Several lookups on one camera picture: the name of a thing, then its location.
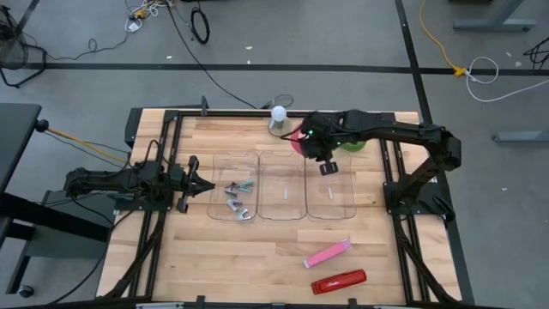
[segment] pink object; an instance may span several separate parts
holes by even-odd
[[[332,245],[330,248],[320,251],[314,256],[307,258],[305,261],[303,261],[303,264],[305,264],[306,268],[311,268],[349,249],[351,249],[351,242],[349,241],[349,239],[345,239],[342,242],[338,242],[337,244]]]

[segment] transparent bin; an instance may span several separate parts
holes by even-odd
[[[323,176],[320,165],[324,162],[305,161],[307,213],[316,219],[341,220],[353,218],[357,209],[353,200],[351,156],[343,150],[334,151],[338,173]]]
[[[223,152],[214,155],[215,189],[209,200],[208,216],[210,218],[223,221],[248,221],[256,216],[259,192],[258,166],[259,157],[252,152]],[[247,187],[251,192],[238,190],[236,198],[242,202],[240,207],[248,209],[248,213],[244,216],[250,219],[240,220],[237,216],[238,211],[233,211],[227,204],[229,199],[235,197],[227,194],[225,189],[233,182],[241,184],[249,180],[253,181],[253,185]]]
[[[293,151],[268,151],[259,162],[259,216],[277,221],[303,219],[307,215],[305,158]]]

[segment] green object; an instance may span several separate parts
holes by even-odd
[[[361,150],[365,145],[366,142],[357,142],[356,144],[348,142],[341,145],[341,148],[345,149],[348,152],[357,152]]]

